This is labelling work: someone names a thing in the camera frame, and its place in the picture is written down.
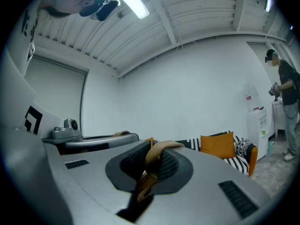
black t-shirt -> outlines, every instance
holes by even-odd
[[[293,80],[295,77],[294,69],[284,60],[281,60],[281,65],[279,66],[278,73],[281,84],[284,84],[289,80]],[[297,92],[294,86],[282,90],[283,105],[292,105],[297,102],[297,99]]]

gray pants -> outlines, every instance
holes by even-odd
[[[296,114],[298,114],[298,102],[285,106],[285,136],[292,155],[297,155],[299,149],[295,133],[298,117]]]

sofa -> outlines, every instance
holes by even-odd
[[[211,136],[223,135],[223,134],[230,133],[230,132],[231,131],[225,131],[223,133],[214,134]],[[233,135],[233,139],[234,139],[236,157],[227,158],[227,159],[224,159],[224,161],[226,163],[230,164],[235,169],[238,169],[241,173],[251,176],[255,169],[258,149],[254,144],[250,144],[247,147],[247,149],[242,153],[242,155],[239,156],[237,144],[239,144],[239,146],[242,146],[243,142],[244,141],[246,142],[246,140],[243,139],[242,137],[238,137],[236,135]],[[200,138],[179,140],[176,142],[182,143],[186,148],[193,149],[196,151],[201,151]]]

ceiling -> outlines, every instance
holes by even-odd
[[[138,19],[121,6],[104,22],[71,15],[41,19],[36,32],[86,56],[121,77],[145,61],[185,43],[230,35],[255,34],[286,40],[290,25],[266,0],[142,0],[150,12]]]

gray concrete floor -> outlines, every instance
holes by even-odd
[[[298,144],[300,144],[300,125],[296,127],[296,136]],[[296,158],[292,161],[285,162],[283,160],[283,151],[286,149],[287,142],[284,134],[273,138],[276,144],[273,145],[272,153],[267,154],[257,161],[255,170],[251,178],[260,184],[271,197],[282,192],[295,175],[297,165],[300,161]]]

